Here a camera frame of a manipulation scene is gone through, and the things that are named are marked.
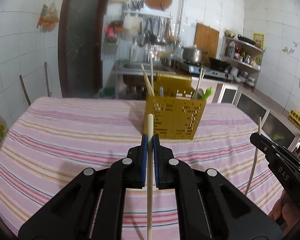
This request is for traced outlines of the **person's right hand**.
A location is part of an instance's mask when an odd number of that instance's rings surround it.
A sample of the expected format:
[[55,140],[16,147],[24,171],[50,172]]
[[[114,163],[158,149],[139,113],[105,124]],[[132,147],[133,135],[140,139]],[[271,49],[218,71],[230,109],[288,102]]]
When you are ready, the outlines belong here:
[[281,197],[276,201],[268,216],[277,220],[282,217],[286,226],[283,229],[283,235],[286,235],[294,227],[300,218],[300,209],[290,200],[285,190],[282,191]]

